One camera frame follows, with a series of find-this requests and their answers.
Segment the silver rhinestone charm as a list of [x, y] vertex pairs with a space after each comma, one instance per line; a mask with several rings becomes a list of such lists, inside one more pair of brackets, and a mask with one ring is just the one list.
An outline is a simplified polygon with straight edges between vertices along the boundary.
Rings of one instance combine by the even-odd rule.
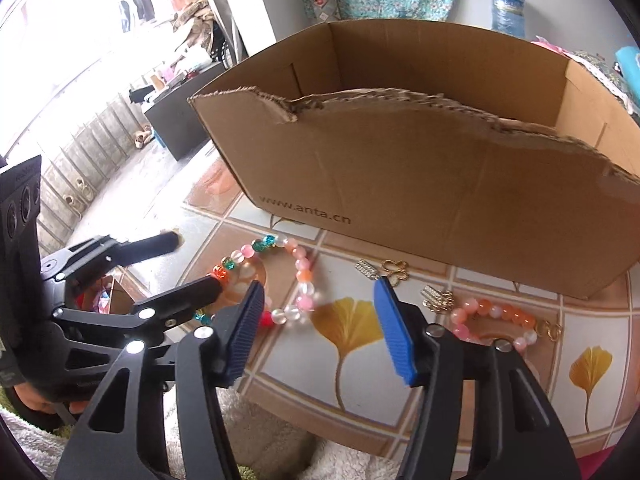
[[359, 259], [355, 263], [355, 269], [370, 281], [376, 281], [380, 278], [378, 268], [367, 260]]

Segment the patterned tile bed sheet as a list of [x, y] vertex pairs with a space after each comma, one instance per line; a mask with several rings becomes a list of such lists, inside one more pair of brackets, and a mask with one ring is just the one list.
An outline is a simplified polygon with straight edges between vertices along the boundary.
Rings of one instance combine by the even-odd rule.
[[512, 344], [547, 393], [578, 457], [638, 440], [639, 272], [589, 299], [328, 233], [256, 208], [206, 145], [186, 165], [188, 275], [226, 279], [218, 306], [251, 282], [266, 292], [238, 397], [326, 440], [398, 460], [418, 421], [422, 379], [454, 369], [434, 324], [474, 346]]

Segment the dark grey cabinet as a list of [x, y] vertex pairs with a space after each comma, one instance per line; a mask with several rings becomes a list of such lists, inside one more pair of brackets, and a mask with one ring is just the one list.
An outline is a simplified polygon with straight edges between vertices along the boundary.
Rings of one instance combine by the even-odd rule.
[[160, 138], [158, 142], [168, 149], [175, 160], [185, 158], [209, 139], [188, 99], [225, 70], [221, 63], [214, 63], [142, 105], [144, 117]]

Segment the brown cardboard box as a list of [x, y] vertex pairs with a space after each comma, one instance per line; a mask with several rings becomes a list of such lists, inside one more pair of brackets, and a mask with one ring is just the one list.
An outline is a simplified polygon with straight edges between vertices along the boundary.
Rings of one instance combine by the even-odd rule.
[[582, 64], [470, 26], [319, 24], [191, 98], [279, 217], [586, 298], [639, 259], [639, 127]]

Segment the pink blanket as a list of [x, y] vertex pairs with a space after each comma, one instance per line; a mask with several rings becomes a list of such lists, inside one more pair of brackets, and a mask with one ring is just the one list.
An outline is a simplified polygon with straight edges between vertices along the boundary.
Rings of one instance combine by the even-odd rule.
[[541, 36], [537, 36], [534, 40], [532, 40], [532, 44], [536, 44], [536, 46], [545, 48], [556, 54], [567, 56], [568, 58], [573, 54], [572, 51], [566, 50], [560, 46], [557, 46], [556, 44], [552, 44], [546, 38]]

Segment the blue cartoon pillow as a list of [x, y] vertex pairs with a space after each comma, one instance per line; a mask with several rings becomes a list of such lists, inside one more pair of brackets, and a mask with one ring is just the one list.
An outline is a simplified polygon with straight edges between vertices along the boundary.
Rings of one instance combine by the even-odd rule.
[[638, 47], [623, 47], [615, 53], [616, 62], [636, 100], [640, 96], [640, 50]]

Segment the blue water jug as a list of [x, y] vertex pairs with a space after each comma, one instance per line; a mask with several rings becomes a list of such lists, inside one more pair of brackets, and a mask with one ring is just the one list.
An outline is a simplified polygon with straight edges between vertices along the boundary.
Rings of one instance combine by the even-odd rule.
[[511, 37], [525, 38], [525, 0], [491, 0], [491, 29]]

